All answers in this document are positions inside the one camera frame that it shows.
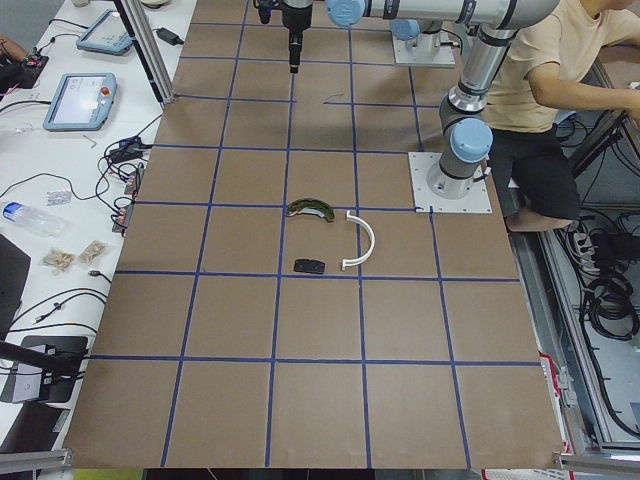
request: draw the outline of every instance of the power adapter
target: power adapter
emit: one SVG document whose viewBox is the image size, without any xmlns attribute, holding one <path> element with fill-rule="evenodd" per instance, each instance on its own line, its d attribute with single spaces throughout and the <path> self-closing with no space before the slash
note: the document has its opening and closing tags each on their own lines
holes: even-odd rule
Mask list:
<svg viewBox="0 0 640 480">
<path fill-rule="evenodd" d="M 160 40 L 164 40 L 169 45 L 182 45 L 184 43 L 184 40 L 182 40 L 177 34 L 164 27 L 157 29 L 156 35 Z"/>
</svg>

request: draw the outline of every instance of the water bottle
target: water bottle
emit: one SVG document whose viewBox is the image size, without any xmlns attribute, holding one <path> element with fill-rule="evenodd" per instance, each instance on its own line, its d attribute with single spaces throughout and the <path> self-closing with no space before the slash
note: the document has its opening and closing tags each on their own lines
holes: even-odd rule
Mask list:
<svg viewBox="0 0 640 480">
<path fill-rule="evenodd" d="M 18 202 L 0 203 L 0 211 L 5 219 L 43 237 L 57 237 L 67 223 L 60 217 Z"/>
</svg>

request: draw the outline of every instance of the person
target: person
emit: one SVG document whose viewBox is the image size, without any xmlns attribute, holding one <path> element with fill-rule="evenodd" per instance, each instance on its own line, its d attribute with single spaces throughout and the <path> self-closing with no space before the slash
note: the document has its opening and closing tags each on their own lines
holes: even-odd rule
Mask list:
<svg viewBox="0 0 640 480">
<path fill-rule="evenodd" d="M 0 94 L 20 82 L 24 76 L 22 62 L 28 55 L 29 52 L 18 43 L 0 33 Z"/>
<path fill-rule="evenodd" d="M 579 218 L 580 197 L 555 135 L 559 110 L 626 110 L 640 125 L 640 91 L 581 83 L 603 46 L 640 46 L 633 0 L 560 0 L 520 30 L 487 96 L 483 119 L 494 143 L 489 165 L 512 232 L 563 228 Z M 509 209 L 510 178 L 527 204 Z"/>
</svg>

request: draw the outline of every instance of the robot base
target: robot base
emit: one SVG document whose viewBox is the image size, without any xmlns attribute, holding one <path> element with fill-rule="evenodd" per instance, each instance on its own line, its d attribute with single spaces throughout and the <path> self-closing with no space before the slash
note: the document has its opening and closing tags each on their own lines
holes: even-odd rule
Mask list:
<svg viewBox="0 0 640 480">
<path fill-rule="evenodd" d="M 491 213 L 491 202 L 484 180 L 471 184 L 467 195 L 450 200 L 435 193 L 427 184 L 427 174 L 431 166 L 440 160 L 440 153 L 409 153 L 413 201 L 417 212 L 429 213 Z M 480 177 L 478 167 L 475 176 Z"/>
<path fill-rule="evenodd" d="M 453 68 L 456 60 L 453 51 L 449 46 L 440 46 L 435 51 L 429 49 L 429 42 L 424 35 L 417 38 L 418 44 L 411 47 L 413 41 L 405 42 L 398 40 L 393 35 L 393 52 L 396 57 L 396 65 L 407 65 L 416 67 L 439 67 Z M 448 42 L 449 36 L 446 32 L 440 32 L 440 43 Z"/>
</svg>

